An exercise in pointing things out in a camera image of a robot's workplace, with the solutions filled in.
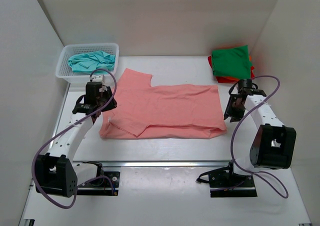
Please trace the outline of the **pink t shirt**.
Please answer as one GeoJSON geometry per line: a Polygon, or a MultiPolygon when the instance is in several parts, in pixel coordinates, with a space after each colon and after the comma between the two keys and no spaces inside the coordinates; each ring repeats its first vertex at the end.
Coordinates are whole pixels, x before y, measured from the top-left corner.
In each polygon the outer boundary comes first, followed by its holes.
{"type": "Polygon", "coordinates": [[[152,86],[151,74],[125,69],[117,107],[102,114],[103,139],[212,139],[227,132],[217,85],[152,86]]]}

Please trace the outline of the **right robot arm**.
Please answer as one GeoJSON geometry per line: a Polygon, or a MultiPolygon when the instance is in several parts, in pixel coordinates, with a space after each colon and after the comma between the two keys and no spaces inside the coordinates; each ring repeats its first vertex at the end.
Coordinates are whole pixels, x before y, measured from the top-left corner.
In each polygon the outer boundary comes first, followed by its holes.
{"type": "Polygon", "coordinates": [[[268,104],[269,96],[259,89],[251,79],[241,79],[229,90],[229,100],[224,119],[241,124],[252,117],[257,133],[248,156],[233,157],[230,170],[224,173],[224,181],[236,186],[242,176],[249,176],[263,170],[282,170],[291,166],[297,133],[287,127],[275,115],[268,104]]]}

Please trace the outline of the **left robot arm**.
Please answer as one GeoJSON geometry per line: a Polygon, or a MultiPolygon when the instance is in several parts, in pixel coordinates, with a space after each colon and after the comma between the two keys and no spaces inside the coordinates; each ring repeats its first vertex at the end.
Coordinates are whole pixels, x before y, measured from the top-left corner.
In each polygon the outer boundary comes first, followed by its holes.
{"type": "Polygon", "coordinates": [[[37,192],[44,196],[57,195],[70,198],[78,187],[92,183],[100,185],[106,180],[99,162],[85,161],[74,164],[74,156],[102,112],[115,109],[115,90],[105,83],[104,75],[93,75],[72,110],[67,127],[52,140],[45,154],[39,153],[32,162],[32,177],[37,192]]]}

